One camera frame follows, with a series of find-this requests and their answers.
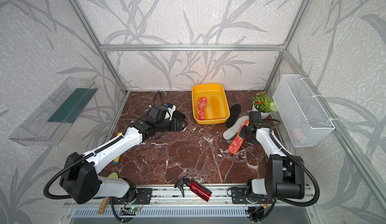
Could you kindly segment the red patterned insole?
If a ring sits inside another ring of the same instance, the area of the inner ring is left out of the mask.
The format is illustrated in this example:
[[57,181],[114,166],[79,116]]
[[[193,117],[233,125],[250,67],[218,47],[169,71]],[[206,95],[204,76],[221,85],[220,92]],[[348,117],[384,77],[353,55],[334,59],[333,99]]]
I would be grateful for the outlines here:
[[241,145],[242,145],[243,142],[244,142],[244,139],[243,139],[242,137],[240,137],[239,134],[240,134],[242,128],[243,128],[244,126],[248,126],[248,125],[249,125],[249,119],[245,120],[245,121],[243,122],[243,124],[240,126],[239,131],[238,131],[238,133],[237,133],[235,139],[233,140],[233,142],[231,143],[231,145],[230,145],[229,148],[228,148],[228,150],[229,150],[229,152],[230,152],[231,154],[236,154],[236,153],[239,151]]
[[206,107],[207,107],[207,98],[206,97],[201,97],[198,100],[197,103],[197,119],[202,121],[205,120],[205,115],[206,115]]

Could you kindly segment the yellow insole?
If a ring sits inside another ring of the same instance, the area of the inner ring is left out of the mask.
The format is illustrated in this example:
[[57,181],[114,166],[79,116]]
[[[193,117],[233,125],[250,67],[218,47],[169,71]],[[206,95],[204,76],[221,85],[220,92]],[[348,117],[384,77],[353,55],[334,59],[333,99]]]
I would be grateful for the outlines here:
[[210,106],[212,109],[213,119],[220,119],[221,118],[221,110],[220,110],[221,103],[220,103],[219,99],[215,96],[211,96],[209,103],[210,103]]
[[195,110],[195,113],[194,113],[194,116],[195,116],[195,118],[196,119],[198,119],[198,113],[199,113],[199,111],[198,111],[198,102],[199,102],[199,97],[197,97],[196,99],[195,99],[195,102],[194,102],[194,110]]

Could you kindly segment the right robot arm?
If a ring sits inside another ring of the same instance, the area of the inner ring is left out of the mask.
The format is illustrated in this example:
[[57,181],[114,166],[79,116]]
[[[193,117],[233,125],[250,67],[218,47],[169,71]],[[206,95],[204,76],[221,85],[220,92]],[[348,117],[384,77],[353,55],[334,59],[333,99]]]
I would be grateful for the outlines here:
[[[259,198],[280,200],[297,207],[309,207],[320,198],[320,188],[312,173],[304,166],[300,156],[291,154],[274,134],[273,126],[266,124],[259,111],[249,113],[249,123],[241,127],[239,137],[251,144],[260,144],[267,156],[265,178],[252,179],[246,185],[246,199],[254,203]],[[300,202],[305,197],[305,176],[315,189],[311,200]]]

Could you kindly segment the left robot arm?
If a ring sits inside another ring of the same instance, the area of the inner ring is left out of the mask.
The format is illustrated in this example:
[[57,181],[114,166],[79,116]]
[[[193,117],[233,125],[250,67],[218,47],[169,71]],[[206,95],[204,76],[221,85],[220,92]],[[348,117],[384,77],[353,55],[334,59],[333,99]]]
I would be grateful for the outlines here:
[[65,166],[45,185],[48,199],[72,198],[84,204],[96,198],[115,197],[129,203],[136,199],[136,185],[126,178],[112,179],[99,174],[113,160],[156,133],[183,132],[186,116],[171,103],[153,105],[142,119],[132,122],[122,133],[84,154],[70,154]]

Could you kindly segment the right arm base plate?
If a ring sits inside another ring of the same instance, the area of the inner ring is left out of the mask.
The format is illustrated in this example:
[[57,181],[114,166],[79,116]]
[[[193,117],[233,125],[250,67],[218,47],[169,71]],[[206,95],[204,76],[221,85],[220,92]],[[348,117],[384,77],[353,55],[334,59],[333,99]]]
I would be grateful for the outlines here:
[[227,190],[227,194],[231,197],[232,203],[236,205],[241,204],[257,204],[257,205],[266,205],[272,204],[272,200],[266,198],[262,194],[255,194],[253,192],[249,192],[245,187],[231,187]]

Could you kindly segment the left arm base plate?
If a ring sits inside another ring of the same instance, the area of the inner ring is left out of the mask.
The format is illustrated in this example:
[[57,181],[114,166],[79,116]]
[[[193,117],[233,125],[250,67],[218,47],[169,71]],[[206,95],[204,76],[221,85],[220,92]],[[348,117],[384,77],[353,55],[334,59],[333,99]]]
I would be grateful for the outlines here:
[[117,198],[116,203],[119,205],[149,205],[152,197],[151,188],[138,188],[130,190],[123,198]]

